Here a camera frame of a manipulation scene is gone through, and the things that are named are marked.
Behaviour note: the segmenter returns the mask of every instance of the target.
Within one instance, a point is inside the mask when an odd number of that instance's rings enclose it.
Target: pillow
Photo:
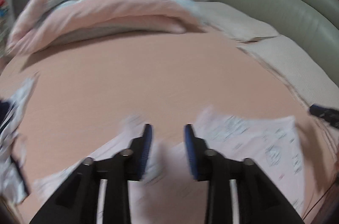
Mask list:
[[[257,41],[280,34],[269,24],[253,19],[221,2],[196,2],[207,22],[240,42]]]
[[[308,104],[339,108],[339,88],[294,41],[279,36],[239,46],[285,77]]]

